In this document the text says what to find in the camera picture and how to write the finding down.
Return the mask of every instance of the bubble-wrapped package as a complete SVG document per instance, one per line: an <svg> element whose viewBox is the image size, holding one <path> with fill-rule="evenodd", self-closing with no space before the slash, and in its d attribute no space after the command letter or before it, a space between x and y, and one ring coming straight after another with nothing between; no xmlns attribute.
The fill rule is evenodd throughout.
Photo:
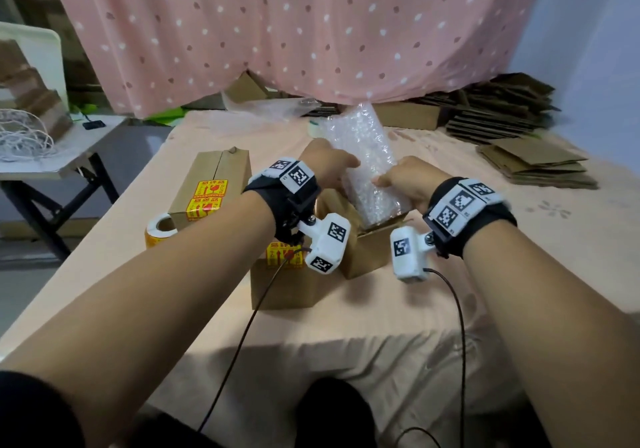
<svg viewBox="0 0 640 448"><path fill-rule="evenodd" d="M360 167L348 169L342 183L365 229L412 209L408 198L392 188L379 188L371 183L373 177L396 164L371 103L358 104L347 113L323 119L319 124L334 148L348 151L360 160Z"/></svg>

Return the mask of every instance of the label roll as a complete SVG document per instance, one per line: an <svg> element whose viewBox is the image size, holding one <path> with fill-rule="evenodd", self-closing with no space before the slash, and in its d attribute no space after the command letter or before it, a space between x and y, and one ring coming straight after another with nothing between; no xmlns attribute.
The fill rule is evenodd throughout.
<svg viewBox="0 0 640 448"><path fill-rule="evenodd" d="M147 249L177 234L177 232L171 216L168 213L161 213L149 221L147 230L145 230L145 244L147 245Z"/></svg>

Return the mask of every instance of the forearm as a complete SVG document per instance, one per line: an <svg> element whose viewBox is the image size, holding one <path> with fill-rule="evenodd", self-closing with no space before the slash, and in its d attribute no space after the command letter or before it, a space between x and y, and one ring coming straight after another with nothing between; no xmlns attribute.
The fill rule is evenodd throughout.
<svg viewBox="0 0 640 448"><path fill-rule="evenodd" d="M464 258L553 445L637 444L631 319L506 221L477 232Z"/></svg>
<svg viewBox="0 0 640 448"><path fill-rule="evenodd" d="M132 418L275 233L254 192L106 276L3 362L59 389L87 446Z"/></svg>

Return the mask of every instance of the fragile sticker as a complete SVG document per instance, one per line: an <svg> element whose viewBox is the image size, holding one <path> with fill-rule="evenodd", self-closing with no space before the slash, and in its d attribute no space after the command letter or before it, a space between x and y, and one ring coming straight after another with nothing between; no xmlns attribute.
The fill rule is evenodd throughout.
<svg viewBox="0 0 640 448"><path fill-rule="evenodd" d="M285 265L288 269L298 269L304 266L305 258L300 246L290 246L284 242L271 242L267 247L267 267L279 267L285 259L285 255L292 251L298 251Z"/></svg>
<svg viewBox="0 0 640 448"><path fill-rule="evenodd" d="M216 211L222 204L222 197L194 197L187 205L187 220L199 220Z"/></svg>
<svg viewBox="0 0 640 448"><path fill-rule="evenodd" d="M198 182L193 198L224 196L227 193L228 180L203 180Z"/></svg>

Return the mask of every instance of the pink curtain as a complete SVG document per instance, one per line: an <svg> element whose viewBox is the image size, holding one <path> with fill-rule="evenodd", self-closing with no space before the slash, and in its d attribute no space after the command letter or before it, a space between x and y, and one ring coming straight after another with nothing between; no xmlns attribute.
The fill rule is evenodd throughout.
<svg viewBox="0 0 640 448"><path fill-rule="evenodd" d="M139 117L245 69L352 104L504 71L534 0L62 0L116 111Z"/></svg>

